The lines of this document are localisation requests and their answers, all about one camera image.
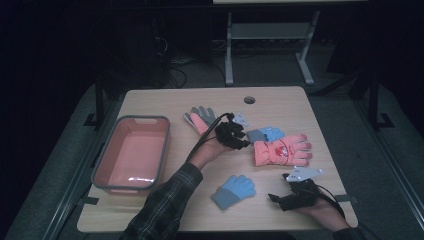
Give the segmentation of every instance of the sleeve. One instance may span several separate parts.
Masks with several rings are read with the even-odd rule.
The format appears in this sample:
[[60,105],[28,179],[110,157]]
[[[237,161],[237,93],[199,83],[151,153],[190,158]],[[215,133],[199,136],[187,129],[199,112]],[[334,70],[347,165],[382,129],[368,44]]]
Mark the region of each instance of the sleeve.
[[358,228],[345,228],[333,233],[334,240],[366,240]]
[[120,239],[174,239],[187,202],[202,180],[198,168],[184,163],[166,183],[149,194]]

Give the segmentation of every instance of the metal stand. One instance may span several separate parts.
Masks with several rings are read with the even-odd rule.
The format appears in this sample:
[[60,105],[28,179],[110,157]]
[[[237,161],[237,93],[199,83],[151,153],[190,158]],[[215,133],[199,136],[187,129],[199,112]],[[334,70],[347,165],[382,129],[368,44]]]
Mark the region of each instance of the metal stand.
[[310,22],[301,23],[233,23],[232,14],[228,13],[227,53],[225,56],[225,85],[234,84],[231,61],[232,39],[304,39],[305,44],[296,59],[299,63],[306,84],[313,85],[314,80],[306,64],[306,55],[314,36],[320,11],[315,11]]

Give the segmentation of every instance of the dark wall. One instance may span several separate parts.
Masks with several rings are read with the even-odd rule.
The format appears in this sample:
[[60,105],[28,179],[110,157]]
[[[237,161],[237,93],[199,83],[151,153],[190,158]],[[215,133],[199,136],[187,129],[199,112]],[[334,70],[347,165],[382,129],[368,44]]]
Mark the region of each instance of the dark wall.
[[5,234],[81,96],[93,83],[65,2],[9,8],[0,39],[0,181]]
[[349,74],[365,66],[396,96],[424,136],[424,3],[370,1],[357,9],[341,35],[329,71]]

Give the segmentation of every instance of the person's left hand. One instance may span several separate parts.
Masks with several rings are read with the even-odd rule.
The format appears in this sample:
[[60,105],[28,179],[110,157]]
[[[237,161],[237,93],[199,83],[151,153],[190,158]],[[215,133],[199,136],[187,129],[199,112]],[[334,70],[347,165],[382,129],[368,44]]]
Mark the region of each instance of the person's left hand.
[[194,153],[189,162],[197,168],[202,169],[206,164],[212,162],[221,154],[232,150],[234,149],[221,144],[216,139],[215,130],[212,130],[206,138],[206,141],[199,147],[196,153]]

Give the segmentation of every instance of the pink plastic tray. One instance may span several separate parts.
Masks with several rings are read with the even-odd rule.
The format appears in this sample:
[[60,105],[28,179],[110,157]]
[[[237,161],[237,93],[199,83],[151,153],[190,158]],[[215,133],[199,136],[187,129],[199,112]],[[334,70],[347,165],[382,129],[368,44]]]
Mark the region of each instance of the pink plastic tray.
[[117,193],[138,193],[153,187],[165,165],[169,128],[164,116],[119,118],[100,155],[92,183]]

